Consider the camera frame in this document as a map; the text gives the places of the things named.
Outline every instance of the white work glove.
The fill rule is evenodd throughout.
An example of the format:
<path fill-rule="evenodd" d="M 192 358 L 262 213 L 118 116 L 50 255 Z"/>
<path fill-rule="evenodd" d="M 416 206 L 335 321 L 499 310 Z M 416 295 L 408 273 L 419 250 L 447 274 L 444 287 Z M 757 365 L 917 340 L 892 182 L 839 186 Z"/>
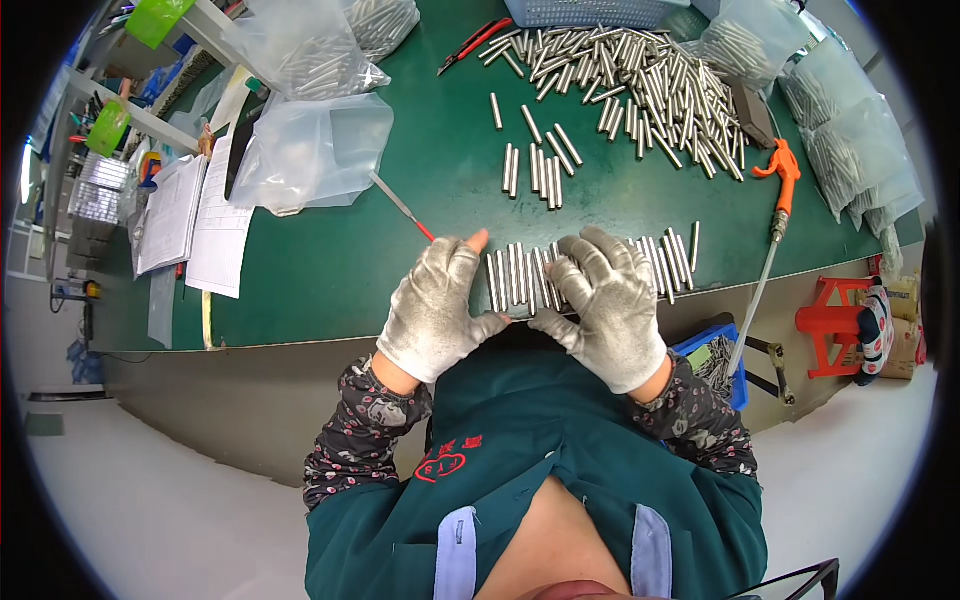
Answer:
<path fill-rule="evenodd" d="M 508 321 L 493 312 L 473 319 L 470 286 L 487 245 L 481 231 L 468 242 L 439 237 L 390 297 L 390 316 L 376 347 L 395 365 L 423 383 L 437 377 L 503 331 Z"/>
<path fill-rule="evenodd" d="M 550 271 L 554 284 L 580 315 L 580 324 L 541 310 L 529 325 L 557 340 L 614 394 L 632 392 L 666 357 L 657 326 L 653 265 L 636 248 L 596 227 L 584 228 L 580 237 L 567 235 L 559 247 L 587 274 L 566 256 Z"/>

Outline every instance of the person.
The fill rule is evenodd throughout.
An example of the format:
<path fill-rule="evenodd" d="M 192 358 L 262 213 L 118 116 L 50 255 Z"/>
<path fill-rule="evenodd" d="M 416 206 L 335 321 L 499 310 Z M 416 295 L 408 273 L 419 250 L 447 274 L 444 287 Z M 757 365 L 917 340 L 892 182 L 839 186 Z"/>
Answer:
<path fill-rule="evenodd" d="M 377 353 L 340 377 L 305 461 L 310 597 L 697 599 L 758 584 L 750 434 L 662 340 L 651 263 L 599 228 L 566 236 L 549 276 L 579 322 L 544 309 L 493 337 L 508 318 L 468 313 L 488 238 L 427 248 Z M 434 443 L 400 482 L 396 444 L 431 416 Z"/>

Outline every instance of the orange stool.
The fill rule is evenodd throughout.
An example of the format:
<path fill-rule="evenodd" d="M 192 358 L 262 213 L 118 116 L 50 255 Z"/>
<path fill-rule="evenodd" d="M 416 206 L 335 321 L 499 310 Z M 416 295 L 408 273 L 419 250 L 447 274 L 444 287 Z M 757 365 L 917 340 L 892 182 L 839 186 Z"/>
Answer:
<path fill-rule="evenodd" d="M 855 375 L 860 371 L 860 364 L 842 366 L 844 357 L 850 348 L 860 343 L 856 335 L 860 333 L 860 325 L 856 318 L 863 310 L 863 306 L 851 304 L 851 290 L 866 290 L 873 282 L 870 279 L 835 279 L 820 277 L 817 285 L 826 284 L 820 296 L 812 306 L 805 306 L 797 311 L 795 323 L 797 331 L 809 333 L 813 336 L 813 348 L 817 352 L 816 371 L 807 371 L 806 376 L 829 377 L 838 375 Z M 841 306 L 827 306 L 834 290 L 840 292 Z M 830 363 L 826 336 L 833 336 L 833 343 L 840 344 L 840 353 L 836 360 Z"/>

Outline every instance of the green table surface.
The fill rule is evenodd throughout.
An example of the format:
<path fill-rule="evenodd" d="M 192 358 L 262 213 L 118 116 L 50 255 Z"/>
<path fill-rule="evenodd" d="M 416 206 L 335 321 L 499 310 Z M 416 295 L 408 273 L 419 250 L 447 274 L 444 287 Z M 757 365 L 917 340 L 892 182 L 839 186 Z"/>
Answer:
<path fill-rule="evenodd" d="M 692 224 L 700 221 L 698 291 L 757 280 L 770 243 L 779 178 L 757 180 L 745 172 L 747 180 L 741 183 L 721 171 L 708 180 L 699 166 L 690 165 L 688 153 L 682 155 L 686 166 L 678 171 L 659 148 L 638 162 L 635 146 L 622 135 L 611 144 L 596 132 L 602 104 L 582 106 L 578 87 L 572 86 L 566 97 L 551 93 L 537 104 L 534 87 L 506 62 L 484 68 L 476 52 L 438 78 L 437 68 L 463 40 L 509 13 L 499 0 L 420 0 L 418 7 L 419 26 L 380 63 L 393 81 L 376 92 L 394 109 L 396 120 L 379 174 L 431 231 L 466 237 L 487 228 L 488 250 L 506 251 L 513 242 L 522 242 L 528 250 L 545 248 L 588 224 L 634 238 L 661 236 L 672 227 L 689 247 Z M 490 92 L 499 99 L 501 132 L 493 127 Z M 576 177 L 564 176 L 563 210 L 548 212 L 546 202 L 530 192 L 532 138 L 520 113 L 522 104 L 532 110 L 541 132 L 562 124 L 583 157 Z M 816 191 L 813 170 L 779 90 L 770 106 L 803 173 L 771 276 L 879 253 L 868 228 L 856 232 L 846 215 L 840 225 L 834 222 Z M 500 191 L 507 142 L 521 150 L 516 200 Z M 543 148 L 552 155 L 547 144 Z M 753 165 L 765 167 L 770 154 L 748 147 L 748 171 Z M 923 239 L 916 211 L 901 218 L 897 229 L 904 246 Z M 310 208 L 284 218 L 258 208 L 244 255 L 240 299 L 213 296 L 214 345 L 375 336 L 386 321 L 390 295 L 425 244 L 422 234 L 376 187 L 348 207 Z M 95 309 L 92 346 L 163 350 L 146 335 L 150 278 L 132 281 L 124 230 L 117 230 L 102 271 L 97 279 L 104 297 Z M 474 314 L 490 306 L 485 281 L 481 270 L 470 295 Z M 177 282 L 174 350 L 203 349 L 200 298 L 200 290 Z M 517 316 L 526 314 L 525 307 L 514 310 Z"/>

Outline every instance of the blue plastic basket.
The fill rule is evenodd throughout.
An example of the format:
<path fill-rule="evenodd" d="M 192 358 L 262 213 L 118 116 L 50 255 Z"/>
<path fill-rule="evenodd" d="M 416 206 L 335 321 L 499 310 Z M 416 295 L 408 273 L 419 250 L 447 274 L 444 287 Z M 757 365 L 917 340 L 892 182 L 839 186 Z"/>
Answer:
<path fill-rule="evenodd" d="M 674 9 L 690 0 L 505 0 L 518 27 L 613 25 L 657 29 Z"/>
<path fill-rule="evenodd" d="M 727 339 L 736 343 L 738 336 L 736 324 L 714 325 L 703 333 L 695 335 L 689 340 L 677 344 L 673 347 L 674 351 L 683 356 L 689 356 L 693 351 L 704 344 L 709 343 L 721 335 L 727 336 Z M 733 410 L 742 411 L 747 406 L 750 399 L 747 397 L 747 372 L 743 369 L 743 359 L 740 359 L 740 366 L 736 368 L 733 374 L 733 394 L 730 398 L 730 406 Z"/>

